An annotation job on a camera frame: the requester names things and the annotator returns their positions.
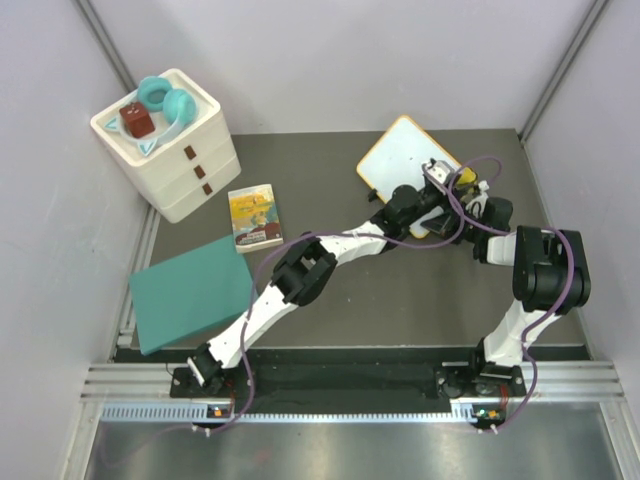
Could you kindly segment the yellow bone-shaped whiteboard eraser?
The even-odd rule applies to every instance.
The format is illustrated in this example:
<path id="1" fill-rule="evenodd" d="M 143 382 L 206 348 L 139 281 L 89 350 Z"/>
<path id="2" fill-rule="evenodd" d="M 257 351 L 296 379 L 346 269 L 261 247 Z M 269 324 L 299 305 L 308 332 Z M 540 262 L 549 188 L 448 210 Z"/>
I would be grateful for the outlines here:
<path id="1" fill-rule="evenodd" d="M 478 174 L 472 168 L 465 168 L 455 183 L 457 191 L 465 191 L 476 185 Z"/>

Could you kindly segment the yellow-framed whiteboard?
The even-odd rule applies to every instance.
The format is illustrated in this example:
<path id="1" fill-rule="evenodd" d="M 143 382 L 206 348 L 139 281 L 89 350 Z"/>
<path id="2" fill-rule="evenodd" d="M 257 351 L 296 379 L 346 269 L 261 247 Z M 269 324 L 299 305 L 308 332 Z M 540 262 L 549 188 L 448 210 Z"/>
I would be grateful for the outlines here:
<path id="1" fill-rule="evenodd" d="M 402 241 L 410 235 L 422 239 L 431 233 L 423 222 L 451 208 L 422 209 L 421 166 L 431 158 L 444 160 L 456 169 L 451 181 L 459 174 L 460 163 L 413 119 L 406 115 L 396 119 L 356 167 L 358 175 L 370 190 L 378 191 L 378 199 L 383 202 L 367 223 L 355 229 L 357 235 L 373 233 Z M 442 239 L 442 243 L 453 243 L 461 228 L 460 221 L 454 236 Z"/>

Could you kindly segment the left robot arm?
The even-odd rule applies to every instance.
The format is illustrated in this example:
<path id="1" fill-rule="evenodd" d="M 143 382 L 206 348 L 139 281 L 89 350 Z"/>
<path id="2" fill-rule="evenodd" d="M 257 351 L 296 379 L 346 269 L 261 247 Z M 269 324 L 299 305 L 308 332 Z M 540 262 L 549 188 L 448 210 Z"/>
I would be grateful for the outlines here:
<path id="1" fill-rule="evenodd" d="M 427 174 L 422 189 L 395 188 L 391 199 L 357 228 L 334 234 L 306 233 L 282 245 L 284 255 L 262 293 L 251 293 L 247 310 L 188 357 L 194 387 L 205 396 L 220 394 L 226 387 L 225 370 L 238 366 L 248 347 L 278 320 L 315 301 L 338 267 L 397 246 L 411 247 L 406 241 L 411 225 L 448 204 L 456 180 L 455 174 L 442 180 Z"/>

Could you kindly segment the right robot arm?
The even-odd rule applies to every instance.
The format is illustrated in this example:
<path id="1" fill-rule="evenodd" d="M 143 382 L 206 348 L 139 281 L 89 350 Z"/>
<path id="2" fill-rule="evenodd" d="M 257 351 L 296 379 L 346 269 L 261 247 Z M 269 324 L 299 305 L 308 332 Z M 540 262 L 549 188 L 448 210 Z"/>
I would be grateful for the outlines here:
<path id="1" fill-rule="evenodd" d="M 589 299 L 591 279 L 581 234 L 532 226 L 512 230 L 512 215 L 511 201 L 489 198 L 459 210 L 449 207 L 421 223 L 444 239 L 471 242 L 479 262 L 512 269 L 514 300 L 498 326 L 480 340 L 466 363 L 436 371 L 438 386 L 451 396 L 468 390 L 487 396 L 500 387 L 516 387 L 521 364 L 540 333 Z"/>

